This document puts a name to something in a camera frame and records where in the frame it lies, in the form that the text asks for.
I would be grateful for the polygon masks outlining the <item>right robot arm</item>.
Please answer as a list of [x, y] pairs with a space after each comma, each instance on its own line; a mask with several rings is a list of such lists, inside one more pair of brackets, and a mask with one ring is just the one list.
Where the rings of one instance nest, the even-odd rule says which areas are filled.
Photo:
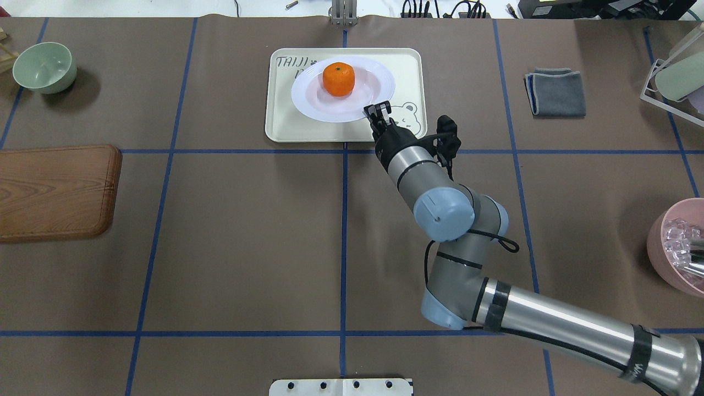
[[389, 101], [367, 105], [375, 155], [412, 217], [436, 244], [421, 313], [449, 330], [477, 325], [598, 366], [660, 395], [702, 394], [702, 340], [673, 338], [518, 287], [490, 274], [490, 250], [511, 254], [509, 215], [492, 196], [454, 177], [460, 146], [454, 120], [418, 137]]

